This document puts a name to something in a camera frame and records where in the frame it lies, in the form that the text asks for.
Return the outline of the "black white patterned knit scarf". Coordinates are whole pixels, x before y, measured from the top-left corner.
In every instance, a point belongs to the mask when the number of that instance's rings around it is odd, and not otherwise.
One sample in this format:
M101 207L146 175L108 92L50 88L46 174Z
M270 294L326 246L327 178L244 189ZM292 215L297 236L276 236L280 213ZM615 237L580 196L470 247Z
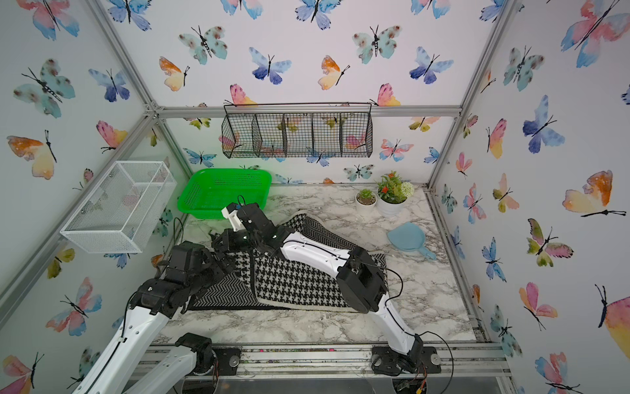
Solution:
M222 232L211 233L212 241L205 245L213 249L213 238L220 234ZM226 255L235 261L235 270L218 284L192 296L191 310L355 312L345 302L336 279L307 264L256 250L228 252Z

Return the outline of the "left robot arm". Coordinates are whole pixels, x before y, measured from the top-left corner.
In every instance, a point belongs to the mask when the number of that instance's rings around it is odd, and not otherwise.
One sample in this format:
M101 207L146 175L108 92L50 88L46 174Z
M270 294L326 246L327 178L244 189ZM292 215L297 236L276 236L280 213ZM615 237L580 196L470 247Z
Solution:
M137 382L130 382L154 338L175 313L192 296L221 282L235 267L235 261L224 252L189 241L175 246L163 273L144 282L129 298L117 333L74 391L167 393L190 374L216 379L219 359L211 339L187 333L163 361Z

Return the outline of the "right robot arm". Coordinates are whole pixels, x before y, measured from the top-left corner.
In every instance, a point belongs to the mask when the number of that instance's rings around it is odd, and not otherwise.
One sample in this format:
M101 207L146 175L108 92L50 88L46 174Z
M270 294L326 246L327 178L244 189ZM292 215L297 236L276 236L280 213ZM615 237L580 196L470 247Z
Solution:
M361 247L343 250L313 241L286 226L252 220L224 230L212 237L217 252L254 248L272 257L306 264L334 278L344 301L355 311L367 315L385 336L396 353L411 356L423 348L422 338L410 332L391 302L383 271Z

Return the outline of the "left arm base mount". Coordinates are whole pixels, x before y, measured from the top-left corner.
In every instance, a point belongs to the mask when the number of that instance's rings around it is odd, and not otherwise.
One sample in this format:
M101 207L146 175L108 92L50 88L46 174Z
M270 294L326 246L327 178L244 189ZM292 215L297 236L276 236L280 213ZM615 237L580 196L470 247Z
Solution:
M219 347L212 350L209 361L202 361L185 377L234 377L238 373L242 351L237 347Z

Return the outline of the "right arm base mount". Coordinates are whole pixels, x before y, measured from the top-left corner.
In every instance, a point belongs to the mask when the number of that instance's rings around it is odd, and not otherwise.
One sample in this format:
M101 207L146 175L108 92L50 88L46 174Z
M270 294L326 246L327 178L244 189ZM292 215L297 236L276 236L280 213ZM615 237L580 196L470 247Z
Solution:
M410 355L402 355L387 346L374 346L370 367L374 374L391 377L403 373L409 374L439 374L441 359L436 348L425 346L419 351L410 351Z

